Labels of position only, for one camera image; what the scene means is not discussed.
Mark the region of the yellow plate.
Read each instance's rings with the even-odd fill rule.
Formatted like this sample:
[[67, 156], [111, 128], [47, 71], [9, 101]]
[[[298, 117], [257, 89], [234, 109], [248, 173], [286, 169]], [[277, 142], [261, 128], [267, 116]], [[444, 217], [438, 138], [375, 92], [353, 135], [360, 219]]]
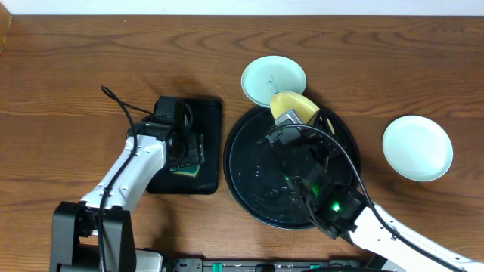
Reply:
[[284, 122], [304, 125], [314, 125], [317, 121], [323, 121], [335, 134], [334, 127], [327, 117], [318, 117], [320, 107], [307, 97], [292, 91], [284, 91], [272, 96], [270, 102], [271, 114], [276, 125]]

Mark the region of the light blue plate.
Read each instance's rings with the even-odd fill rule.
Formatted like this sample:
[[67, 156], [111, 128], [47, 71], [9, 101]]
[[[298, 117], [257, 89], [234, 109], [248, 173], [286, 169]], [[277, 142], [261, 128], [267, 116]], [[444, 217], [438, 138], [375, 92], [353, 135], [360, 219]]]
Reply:
[[423, 116], [402, 116], [383, 133], [383, 155], [401, 176], [419, 182], [434, 181], [451, 167], [453, 146], [445, 130]]
[[292, 91], [302, 94], [307, 85], [306, 73], [294, 60], [266, 56], [251, 62], [243, 71], [240, 84], [244, 94], [256, 105], [269, 108], [274, 95]]

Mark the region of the green scouring sponge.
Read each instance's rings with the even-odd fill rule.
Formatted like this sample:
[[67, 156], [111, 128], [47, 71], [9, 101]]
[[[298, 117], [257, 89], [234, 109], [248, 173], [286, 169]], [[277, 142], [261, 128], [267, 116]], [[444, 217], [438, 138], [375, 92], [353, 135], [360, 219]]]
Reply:
[[180, 168], [171, 168], [170, 171], [174, 175], [188, 176], [190, 178], [195, 178], [200, 170], [199, 165], [189, 165]]

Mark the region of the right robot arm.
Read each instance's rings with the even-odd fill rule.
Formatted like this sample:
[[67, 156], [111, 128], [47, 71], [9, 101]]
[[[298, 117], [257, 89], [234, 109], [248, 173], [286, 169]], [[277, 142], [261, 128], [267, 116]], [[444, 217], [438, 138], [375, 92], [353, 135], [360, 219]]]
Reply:
[[317, 128], [287, 127], [274, 142], [286, 182], [309, 221], [406, 271], [481, 271], [459, 255], [405, 226], [372, 202], [351, 156]]

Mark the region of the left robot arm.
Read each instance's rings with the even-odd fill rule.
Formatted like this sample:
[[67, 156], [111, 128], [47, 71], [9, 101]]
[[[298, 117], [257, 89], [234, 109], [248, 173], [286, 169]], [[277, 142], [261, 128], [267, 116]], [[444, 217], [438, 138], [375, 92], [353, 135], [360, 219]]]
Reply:
[[51, 271], [162, 271], [163, 255], [135, 247], [132, 213], [160, 171], [204, 163], [203, 135], [137, 122], [117, 161], [79, 202], [61, 202], [52, 218]]

